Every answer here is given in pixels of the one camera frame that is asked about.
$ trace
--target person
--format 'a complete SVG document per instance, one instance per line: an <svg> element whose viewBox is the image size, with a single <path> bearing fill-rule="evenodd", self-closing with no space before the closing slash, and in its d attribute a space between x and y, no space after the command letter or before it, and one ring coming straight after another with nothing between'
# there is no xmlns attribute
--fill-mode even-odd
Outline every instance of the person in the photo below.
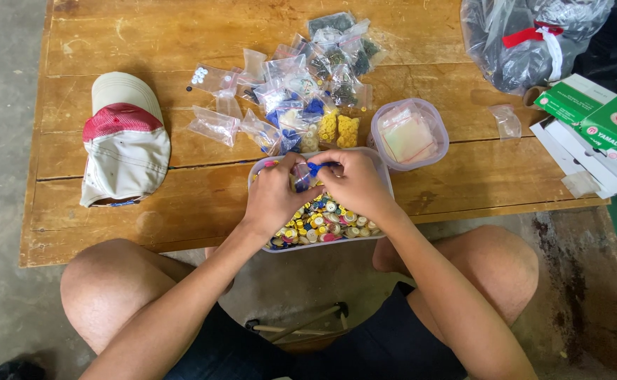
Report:
<svg viewBox="0 0 617 380"><path fill-rule="evenodd" d="M81 379L534 379L508 325L531 299L538 261L495 226L428 242L381 183L371 159L330 150L308 161L324 186L295 194L290 153L261 171L241 222L205 261L190 265L124 239L85 249L62 275L64 311L97 353ZM290 355L248 332L219 306L240 268L302 204L329 191L388 236L374 249L381 272L412 277L381 308L322 351Z"/></svg>

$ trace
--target cap brim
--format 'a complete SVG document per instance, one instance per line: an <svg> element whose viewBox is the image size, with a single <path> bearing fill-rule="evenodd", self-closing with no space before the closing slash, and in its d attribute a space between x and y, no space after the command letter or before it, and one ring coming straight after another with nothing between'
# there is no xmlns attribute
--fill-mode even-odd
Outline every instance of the cap brim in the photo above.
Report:
<svg viewBox="0 0 617 380"><path fill-rule="evenodd" d="M163 123L156 94L148 84L124 72L102 74L93 83L93 115L114 103L129 103L143 108Z"/></svg>

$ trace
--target concrete floor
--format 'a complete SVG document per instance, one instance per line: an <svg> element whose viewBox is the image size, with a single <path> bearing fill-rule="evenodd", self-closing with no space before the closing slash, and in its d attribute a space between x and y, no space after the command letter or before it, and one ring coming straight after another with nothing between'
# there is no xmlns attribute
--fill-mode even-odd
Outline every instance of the concrete floor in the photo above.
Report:
<svg viewBox="0 0 617 380"><path fill-rule="evenodd" d="M60 305L64 267L17 268L44 7L44 0L0 0L0 363L33 354L49 378L74 379L94 354ZM594 208L524 214L420 229L434 239L492 223L523 236L540 255L541 279L513 331L541 378L617 379L609 369L617 369L617 242L605 213ZM579 225L583 229L575 230ZM360 241L339 245L339 251L262 252L221 303L239 322L259 318L286 326L346 301L355 325L401 278L372 270L372 247ZM202 259L197 250L171 256ZM326 318L318 326L338 329L338 321Z"/></svg>

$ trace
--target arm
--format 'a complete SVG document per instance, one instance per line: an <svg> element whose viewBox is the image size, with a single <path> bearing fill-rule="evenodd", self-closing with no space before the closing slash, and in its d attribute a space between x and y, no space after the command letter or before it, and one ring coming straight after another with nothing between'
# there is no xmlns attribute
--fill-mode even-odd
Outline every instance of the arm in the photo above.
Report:
<svg viewBox="0 0 617 380"><path fill-rule="evenodd" d="M203 264L138 312L81 379L162 379L193 343L205 317L240 268L291 220L322 186L289 189L289 170L303 157L287 155L265 168L250 187L245 217Z"/></svg>
<svg viewBox="0 0 617 380"><path fill-rule="evenodd" d="M355 151L326 151L309 161L341 163L342 176L336 177L329 168L323 168L319 178L346 208L374 220L388 235L416 281L447 346L472 376L490 380L536 378L508 326L480 292L416 229L383 187L369 158Z"/></svg>

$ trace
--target hand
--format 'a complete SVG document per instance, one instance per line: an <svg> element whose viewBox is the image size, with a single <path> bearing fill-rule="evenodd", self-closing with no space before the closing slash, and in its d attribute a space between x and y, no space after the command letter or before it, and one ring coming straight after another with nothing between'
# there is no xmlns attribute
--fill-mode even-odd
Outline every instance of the hand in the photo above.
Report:
<svg viewBox="0 0 617 380"><path fill-rule="evenodd" d="M243 222L267 240L292 220L304 203L313 201L324 189L315 186L296 194L289 188L289 171L305 161L300 154L287 153L278 165L263 168L250 186Z"/></svg>
<svg viewBox="0 0 617 380"><path fill-rule="evenodd" d="M387 213L400 210L388 189L383 185L372 160L352 150L328 150L308 160L314 164L339 162L339 166L323 166L318 179L338 203L357 214L380 223ZM335 174L343 169L343 174Z"/></svg>

